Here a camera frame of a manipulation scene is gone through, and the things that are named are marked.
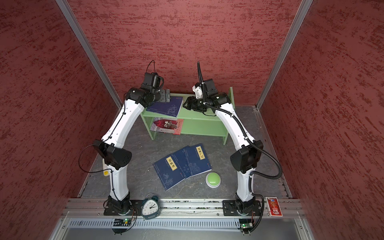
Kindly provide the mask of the pink illustrated book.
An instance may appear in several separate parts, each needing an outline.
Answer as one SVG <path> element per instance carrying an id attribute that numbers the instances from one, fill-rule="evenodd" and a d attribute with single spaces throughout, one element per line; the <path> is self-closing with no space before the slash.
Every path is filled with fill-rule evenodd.
<path id="1" fill-rule="evenodd" d="M 180 135 L 182 132 L 184 120 L 154 118 L 150 130 L 152 132 Z"/>

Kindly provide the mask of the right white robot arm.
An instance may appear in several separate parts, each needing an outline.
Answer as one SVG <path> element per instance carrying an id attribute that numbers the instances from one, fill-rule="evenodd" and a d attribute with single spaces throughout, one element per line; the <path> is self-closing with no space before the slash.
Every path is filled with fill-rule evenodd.
<path id="1" fill-rule="evenodd" d="M 236 191 L 235 206 L 241 216 L 246 216 L 252 210 L 260 210 L 259 201 L 253 193 L 254 177 L 251 172 L 256 170 L 261 152 L 254 146 L 263 147 L 261 141 L 255 139 L 245 129 L 238 118 L 231 99 L 225 93 L 212 95 L 209 98 L 197 99 L 195 96 L 187 98 L 183 107 L 187 110 L 204 113 L 211 109 L 226 127 L 231 136 L 236 152 L 230 160 L 238 175 L 238 188 Z"/>

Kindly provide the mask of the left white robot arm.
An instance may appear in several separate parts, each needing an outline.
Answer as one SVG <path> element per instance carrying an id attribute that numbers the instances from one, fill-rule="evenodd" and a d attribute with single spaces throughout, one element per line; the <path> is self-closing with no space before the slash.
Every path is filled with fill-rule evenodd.
<path id="1" fill-rule="evenodd" d="M 110 194 L 106 203 L 106 216 L 125 216 L 133 212 L 127 184 L 127 167 L 132 153 L 124 149 L 125 141 L 135 121 L 145 110 L 161 99 L 161 87 L 131 88 L 124 95 L 118 117 L 101 140 L 92 146 L 103 158 L 109 172 Z"/>

